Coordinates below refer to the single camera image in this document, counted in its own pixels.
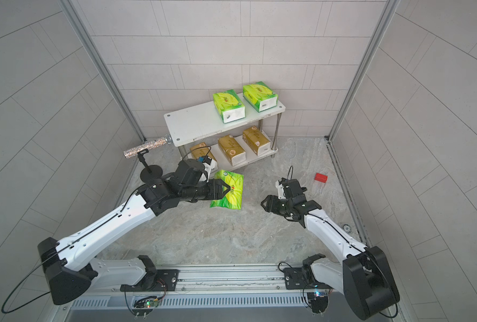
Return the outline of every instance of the black round base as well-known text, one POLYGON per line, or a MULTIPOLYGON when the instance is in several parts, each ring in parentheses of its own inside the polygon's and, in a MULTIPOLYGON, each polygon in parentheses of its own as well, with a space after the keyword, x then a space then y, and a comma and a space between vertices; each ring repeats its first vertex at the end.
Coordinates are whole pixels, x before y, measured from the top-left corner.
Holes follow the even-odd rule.
POLYGON ((149 183, 152 179, 158 179, 163 175, 162 168, 156 164, 152 164, 148 166, 148 168, 151 172, 147 171, 147 168, 144 168, 144 170, 140 172, 140 180, 145 184, 149 183))

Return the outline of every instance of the red block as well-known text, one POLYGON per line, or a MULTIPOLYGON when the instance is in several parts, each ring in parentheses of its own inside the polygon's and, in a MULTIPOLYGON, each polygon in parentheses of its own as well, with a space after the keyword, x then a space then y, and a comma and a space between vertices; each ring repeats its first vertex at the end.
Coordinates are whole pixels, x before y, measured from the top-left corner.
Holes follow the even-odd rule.
POLYGON ((314 179, 317 181, 326 183, 326 181, 328 180, 328 176, 322 175, 320 173, 316 173, 314 179))

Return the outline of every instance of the green tissue box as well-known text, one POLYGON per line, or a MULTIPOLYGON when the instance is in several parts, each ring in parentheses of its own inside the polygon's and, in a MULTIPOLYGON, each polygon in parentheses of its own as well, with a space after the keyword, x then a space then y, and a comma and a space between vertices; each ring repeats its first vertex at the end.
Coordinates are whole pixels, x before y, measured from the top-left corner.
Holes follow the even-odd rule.
POLYGON ((213 94, 213 103, 224 123, 246 117, 246 108, 234 90, 213 94))
POLYGON ((278 94, 274 93, 264 82, 244 85, 244 97, 258 112, 270 109, 278 104, 278 94))

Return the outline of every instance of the white shelf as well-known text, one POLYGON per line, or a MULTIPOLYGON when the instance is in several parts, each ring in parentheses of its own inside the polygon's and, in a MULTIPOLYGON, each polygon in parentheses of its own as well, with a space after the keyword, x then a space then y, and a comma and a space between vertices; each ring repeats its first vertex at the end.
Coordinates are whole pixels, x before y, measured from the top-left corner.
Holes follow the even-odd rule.
MULTIPOLYGON (((256 109, 244 98, 242 93, 238 95, 246 108, 246 117, 229 123, 222 122, 221 116, 217 112, 213 101, 165 114, 163 117, 165 118, 165 122, 167 122, 167 127, 169 128, 174 145, 182 146, 202 138, 213 136, 285 112, 285 106, 279 100, 277 106, 262 112, 257 112, 256 109)), ((212 153, 217 158, 214 152, 216 150, 219 150, 218 147, 216 149, 212 148, 212 153)))
MULTIPOLYGON (((269 141, 271 141, 271 139, 267 136, 267 134, 265 134, 265 132, 262 131, 262 133, 264 133, 265 137, 268 138, 269 141)), ((236 164, 236 165, 231 165, 231 163, 229 163, 228 159, 224 156, 224 153, 222 153, 221 149, 219 149, 219 146, 217 144, 212 145, 212 149, 210 151, 212 152, 213 156, 216 158, 216 161, 217 161, 217 164, 218 164, 218 166, 214 170, 212 170, 212 173, 214 173, 218 170, 233 171, 235 169, 238 169, 240 167, 243 167, 243 166, 248 165, 250 163, 253 163, 255 161, 261 160, 265 157, 268 157, 268 156, 273 155, 276 152, 278 152, 278 150, 273 151, 269 148, 269 150, 267 152, 263 153, 262 155, 257 156, 255 154, 255 152, 253 150, 251 150, 249 145, 247 145, 246 142, 244 142, 244 140, 242 139, 242 136, 235 137, 235 139, 242 146, 242 149, 244 149, 244 151, 246 151, 246 161, 241 162, 241 163, 236 164)))

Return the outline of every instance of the vent grille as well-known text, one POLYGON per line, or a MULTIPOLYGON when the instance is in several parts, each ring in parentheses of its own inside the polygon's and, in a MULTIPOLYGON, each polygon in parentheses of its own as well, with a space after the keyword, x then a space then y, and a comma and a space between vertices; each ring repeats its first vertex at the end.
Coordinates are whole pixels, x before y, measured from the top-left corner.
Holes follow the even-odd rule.
MULTIPOLYGON (((129 305, 145 295, 128 295, 129 305)), ((167 295, 158 309, 236 308, 267 306, 304 306, 301 293, 269 294, 172 294, 167 295)), ((71 310, 127 309, 122 296, 82 296, 74 301, 71 310)))

